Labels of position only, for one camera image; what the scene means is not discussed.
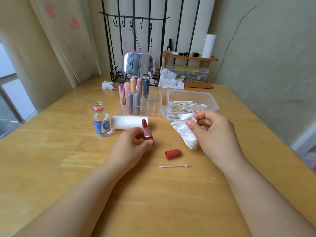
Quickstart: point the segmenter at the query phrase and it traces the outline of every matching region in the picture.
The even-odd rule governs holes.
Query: mirror
[[[155,57],[150,52],[127,51],[122,58],[122,66],[127,77],[143,77],[149,71],[155,70]]]

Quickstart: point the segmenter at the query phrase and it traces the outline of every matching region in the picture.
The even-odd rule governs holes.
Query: wall crack
[[[216,78],[217,78],[217,75],[218,75],[218,73],[219,73],[219,71],[220,71],[220,69],[221,69],[221,67],[222,67],[222,65],[223,65],[223,63],[224,63],[224,61],[225,61],[226,52],[227,52],[227,50],[228,50],[228,48],[229,48],[231,42],[233,41],[233,39],[234,39],[234,37],[235,37],[235,35],[236,35],[236,32],[237,32],[237,30],[238,30],[238,28],[239,28],[239,26],[240,26],[242,20],[243,20],[249,13],[251,13],[254,9],[256,9],[261,3],[263,3],[263,0],[262,0],[258,5],[256,5],[255,7],[253,7],[250,11],[248,11],[248,12],[242,17],[242,19],[240,20],[240,22],[239,22],[239,24],[238,24],[238,26],[237,26],[237,28],[236,28],[236,30],[235,30],[235,33],[234,33],[234,35],[233,35],[231,41],[228,43],[228,46],[227,46],[226,51],[225,51],[225,53],[224,53],[223,61],[222,61],[221,65],[219,66],[219,69],[218,69],[218,71],[217,71],[217,73],[216,73],[216,76],[215,76],[215,79],[214,79],[214,83],[215,83],[215,80],[216,80]]]

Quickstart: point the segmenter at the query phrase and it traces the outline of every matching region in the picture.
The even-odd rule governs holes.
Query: cotton swab stick
[[[159,166],[159,168],[166,168],[166,167],[191,167],[192,165],[183,165],[183,166]]]

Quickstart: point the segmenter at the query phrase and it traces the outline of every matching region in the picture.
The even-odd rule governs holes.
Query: bottle label
[[[104,134],[111,130],[111,125],[109,120],[103,121],[93,121],[95,130],[97,134]]]

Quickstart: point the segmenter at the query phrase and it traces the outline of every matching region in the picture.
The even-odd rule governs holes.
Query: hand
[[[211,110],[202,110],[193,115],[193,120],[186,120],[187,126],[194,133],[204,153],[220,168],[234,167],[245,161],[230,120]]]
[[[123,171],[129,171],[154,143],[153,140],[141,140],[143,136],[144,131],[139,127],[124,131],[116,140],[108,161]]]

